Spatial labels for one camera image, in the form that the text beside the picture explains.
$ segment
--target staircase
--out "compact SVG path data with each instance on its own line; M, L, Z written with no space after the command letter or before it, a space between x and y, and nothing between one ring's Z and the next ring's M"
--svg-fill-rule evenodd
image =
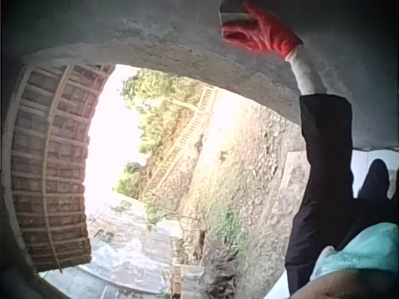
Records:
M210 111L214 102L217 88L205 87L201 94L200 101L197 104L197 110L193 118L187 124L175 144L171 147L169 152L166 154L165 159L161 165L154 172L150 182L146 185L142 198L146 199L156 193L156 190L162 185L167 179L176 163L179 161L183 154L183 149L190 142L190 139L195 135L195 132L201 128L201 125L210 116Z

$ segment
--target rocky ground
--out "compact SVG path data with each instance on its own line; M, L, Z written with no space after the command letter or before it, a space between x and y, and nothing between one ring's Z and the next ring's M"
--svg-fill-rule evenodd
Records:
M218 92L190 190L180 203L183 252L185 262L199 263L192 252L204 224L205 261L215 240L237 236L234 246L242 254L235 298L262 298L284 271L297 203L288 209L287 201L276 198L287 152L304 148L299 126L246 98ZM226 223L226 211L233 222Z

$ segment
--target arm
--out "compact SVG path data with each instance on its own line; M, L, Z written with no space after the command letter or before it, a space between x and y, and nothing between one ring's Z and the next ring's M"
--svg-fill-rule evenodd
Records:
M302 134L310 176L292 223L286 254L290 293L310 278L327 245L338 245L350 222L352 194L352 109L346 99L327 95L301 39L279 19L245 1L256 22L222 26L224 40L251 52L277 52L292 68L301 92Z
M328 245L338 246L350 225L353 198L352 109L325 87L302 45L286 59L297 79L302 135L310 175L286 253L290 294L309 282L315 262Z

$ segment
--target concrete ceiling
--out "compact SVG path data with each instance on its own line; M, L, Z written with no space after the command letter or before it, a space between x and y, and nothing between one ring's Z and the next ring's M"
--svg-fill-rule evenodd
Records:
M130 64L201 79L299 123L294 76L276 57L223 44L219 1L16 1L2 55L32 64ZM358 148L397 148L397 26L388 0L268 0L303 38L330 93L353 105Z

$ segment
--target red glove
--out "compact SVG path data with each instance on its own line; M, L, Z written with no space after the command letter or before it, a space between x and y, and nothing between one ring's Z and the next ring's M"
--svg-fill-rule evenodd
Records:
M249 0L244 0L244 7L255 21L222 25L225 42L244 47L251 52L277 52L283 59L298 45L303 44L287 25L269 12L256 8Z

